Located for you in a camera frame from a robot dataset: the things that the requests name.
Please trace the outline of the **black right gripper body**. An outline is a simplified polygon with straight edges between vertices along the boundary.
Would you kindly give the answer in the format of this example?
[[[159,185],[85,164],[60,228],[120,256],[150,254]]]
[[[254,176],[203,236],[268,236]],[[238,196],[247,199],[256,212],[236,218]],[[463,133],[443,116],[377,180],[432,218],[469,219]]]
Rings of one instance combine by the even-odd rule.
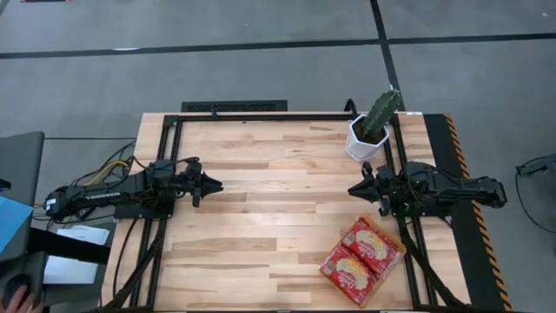
[[[393,172],[388,165],[382,165],[377,169],[377,173],[372,173],[372,166],[369,162],[362,165],[362,173],[365,176],[374,176],[376,190],[376,202],[379,203],[379,214],[388,216],[391,213],[390,193],[392,191]]]

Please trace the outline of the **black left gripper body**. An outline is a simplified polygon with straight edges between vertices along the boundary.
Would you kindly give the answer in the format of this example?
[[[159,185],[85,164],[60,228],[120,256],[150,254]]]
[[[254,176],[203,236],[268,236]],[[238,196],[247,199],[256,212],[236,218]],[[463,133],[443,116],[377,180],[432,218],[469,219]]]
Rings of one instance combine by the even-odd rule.
[[[187,164],[187,167],[175,175],[175,196],[182,198],[186,194],[190,194],[193,207],[198,208],[202,199],[202,165],[197,156],[188,157],[182,161]]]

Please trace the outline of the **red popcorn bag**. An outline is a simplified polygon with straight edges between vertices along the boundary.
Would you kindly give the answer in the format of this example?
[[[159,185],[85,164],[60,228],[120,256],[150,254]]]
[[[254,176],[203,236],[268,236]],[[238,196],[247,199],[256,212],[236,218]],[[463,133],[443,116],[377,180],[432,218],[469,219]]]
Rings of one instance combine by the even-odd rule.
[[[386,277],[402,258],[401,250],[362,217],[348,229],[341,243],[380,278]]]
[[[342,245],[336,245],[318,269],[359,307],[367,305],[379,284],[379,278],[367,265]]]

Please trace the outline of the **white plant pot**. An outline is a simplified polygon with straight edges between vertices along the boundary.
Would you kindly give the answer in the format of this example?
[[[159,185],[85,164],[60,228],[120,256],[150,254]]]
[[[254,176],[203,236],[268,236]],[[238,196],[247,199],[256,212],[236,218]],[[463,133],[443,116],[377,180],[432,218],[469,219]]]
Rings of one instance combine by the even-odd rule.
[[[366,143],[361,141],[355,133],[355,126],[358,122],[361,122],[367,115],[360,114],[358,117],[349,124],[347,141],[345,151],[346,153],[357,162],[364,162],[371,159],[380,148],[383,147],[385,142],[389,139],[389,131],[387,126],[382,128],[381,134],[379,135],[379,141],[377,143]]]

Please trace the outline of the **black floor grille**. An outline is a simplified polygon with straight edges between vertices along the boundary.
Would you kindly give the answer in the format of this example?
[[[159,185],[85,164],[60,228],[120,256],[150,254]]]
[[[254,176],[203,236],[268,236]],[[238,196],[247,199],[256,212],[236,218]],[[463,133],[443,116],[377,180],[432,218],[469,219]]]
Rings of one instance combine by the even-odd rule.
[[[181,112],[264,112],[287,111],[287,100],[240,100],[182,102]]]

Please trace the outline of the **orange plastic basket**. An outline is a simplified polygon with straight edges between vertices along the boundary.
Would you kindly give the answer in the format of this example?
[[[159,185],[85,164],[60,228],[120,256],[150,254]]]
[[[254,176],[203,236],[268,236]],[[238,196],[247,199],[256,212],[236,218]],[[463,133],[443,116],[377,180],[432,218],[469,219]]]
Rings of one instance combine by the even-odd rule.
[[[359,217],[364,218],[369,224],[373,225],[377,230],[380,230],[380,231],[382,232],[383,235],[385,235],[392,243],[394,243],[394,244],[401,250],[401,252],[402,252],[402,258],[400,259],[400,261],[404,258],[404,256],[406,255],[407,249],[406,249],[405,246],[400,242],[400,240],[396,239],[394,236],[392,236],[392,235],[390,235],[389,233],[387,233],[386,230],[383,229],[383,228],[382,228],[377,222],[375,222],[370,216],[358,216],[357,219],[358,219]],[[344,245],[341,243],[341,239],[340,239],[340,241],[337,242],[336,245],[342,245],[342,246],[344,246]],[[375,274],[375,275],[379,278],[379,284],[378,284],[378,287],[376,288],[374,294],[375,294],[375,293],[377,292],[377,290],[381,287],[381,285],[384,284],[384,282],[385,282],[385,281],[387,280],[387,278],[389,277],[390,273],[389,273],[386,277],[384,277],[384,278],[380,278],[380,277],[378,277],[378,276]]]

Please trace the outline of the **black hazard-striped mat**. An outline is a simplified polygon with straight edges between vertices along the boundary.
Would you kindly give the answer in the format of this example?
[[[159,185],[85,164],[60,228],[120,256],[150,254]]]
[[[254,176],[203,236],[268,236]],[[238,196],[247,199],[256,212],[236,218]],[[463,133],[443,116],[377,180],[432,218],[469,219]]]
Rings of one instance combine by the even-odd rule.
[[[426,114],[424,121],[436,167],[458,178],[468,178],[468,168],[452,118]],[[470,201],[455,204],[451,225],[472,306],[511,311],[513,308],[480,206]]]

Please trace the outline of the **black bar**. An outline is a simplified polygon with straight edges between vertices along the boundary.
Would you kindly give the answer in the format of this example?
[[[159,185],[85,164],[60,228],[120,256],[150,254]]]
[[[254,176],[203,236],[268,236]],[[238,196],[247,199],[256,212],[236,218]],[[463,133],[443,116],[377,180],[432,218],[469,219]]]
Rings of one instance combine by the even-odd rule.
[[[31,228],[27,251],[43,251],[49,256],[106,264],[109,260],[110,247]]]

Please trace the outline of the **white papers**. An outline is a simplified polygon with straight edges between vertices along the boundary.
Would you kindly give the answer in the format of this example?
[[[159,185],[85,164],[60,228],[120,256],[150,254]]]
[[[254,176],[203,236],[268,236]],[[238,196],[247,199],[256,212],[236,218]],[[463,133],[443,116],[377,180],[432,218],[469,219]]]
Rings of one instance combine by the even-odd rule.
[[[86,225],[75,225],[68,229],[61,228],[56,233],[99,245],[104,245],[109,237],[108,230]],[[43,284],[92,284],[95,281],[97,269],[97,263],[49,256],[43,274]]]

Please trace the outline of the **dark mouse pad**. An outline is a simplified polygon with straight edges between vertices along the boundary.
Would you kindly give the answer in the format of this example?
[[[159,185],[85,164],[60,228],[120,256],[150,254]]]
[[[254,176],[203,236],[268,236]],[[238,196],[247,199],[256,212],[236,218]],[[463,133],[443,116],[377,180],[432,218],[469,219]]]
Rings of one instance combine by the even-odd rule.
[[[31,278],[27,292],[33,295],[33,308],[43,299],[43,277],[46,255],[42,252],[25,254],[18,258],[0,262],[0,297],[4,308],[3,290],[10,278],[17,274],[27,274]]]

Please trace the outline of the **blue folder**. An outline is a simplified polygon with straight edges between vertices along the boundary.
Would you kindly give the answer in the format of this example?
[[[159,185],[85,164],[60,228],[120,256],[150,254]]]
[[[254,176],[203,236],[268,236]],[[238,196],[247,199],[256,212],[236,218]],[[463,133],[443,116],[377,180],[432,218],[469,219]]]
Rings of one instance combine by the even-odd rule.
[[[0,196],[0,253],[6,249],[32,212],[32,206]]]

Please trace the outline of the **black computer mouse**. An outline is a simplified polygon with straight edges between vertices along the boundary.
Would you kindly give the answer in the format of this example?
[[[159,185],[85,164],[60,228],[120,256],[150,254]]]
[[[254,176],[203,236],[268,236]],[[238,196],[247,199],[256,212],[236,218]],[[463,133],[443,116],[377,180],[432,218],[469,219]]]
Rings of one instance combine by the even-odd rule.
[[[22,287],[29,288],[31,278],[27,274],[17,274],[10,278],[3,290],[4,305],[7,306],[15,293]]]

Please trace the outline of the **person's hand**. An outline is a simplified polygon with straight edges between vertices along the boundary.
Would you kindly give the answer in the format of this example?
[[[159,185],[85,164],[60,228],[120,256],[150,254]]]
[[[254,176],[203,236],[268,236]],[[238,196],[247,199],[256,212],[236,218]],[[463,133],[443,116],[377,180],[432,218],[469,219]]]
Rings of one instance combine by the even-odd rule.
[[[33,309],[33,295],[22,286],[11,297],[8,306],[4,308],[0,298],[0,313],[30,313]]]

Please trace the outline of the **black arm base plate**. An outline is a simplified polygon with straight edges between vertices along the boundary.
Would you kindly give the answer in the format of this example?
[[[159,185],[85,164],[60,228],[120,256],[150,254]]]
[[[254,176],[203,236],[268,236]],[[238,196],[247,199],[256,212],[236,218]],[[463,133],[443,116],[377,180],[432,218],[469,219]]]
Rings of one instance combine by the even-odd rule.
[[[435,192],[430,191],[424,183],[403,183],[394,190],[389,198],[394,216],[439,216],[450,215],[450,208],[454,200],[435,197]]]
[[[174,205],[165,204],[155,208],[144,208],[139,203],[118,205],[115,208],[115,219],[165,219],[173,216]]]

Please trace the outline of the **black metal table frame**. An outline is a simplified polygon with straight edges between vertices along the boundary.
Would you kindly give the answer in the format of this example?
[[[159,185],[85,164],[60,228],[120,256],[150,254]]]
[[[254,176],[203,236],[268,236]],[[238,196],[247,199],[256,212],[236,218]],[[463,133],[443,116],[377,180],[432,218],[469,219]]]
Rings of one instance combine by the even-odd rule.
[[[142,117],[139,164],[196,156],[223,184],[198,208],[186,196],[166,225],[157,311],[352,310],[318,270],[357,217],[392,217],[348,194],[360,165],[345,151],[346,113],[182,114],[165,128],[161,113]]]

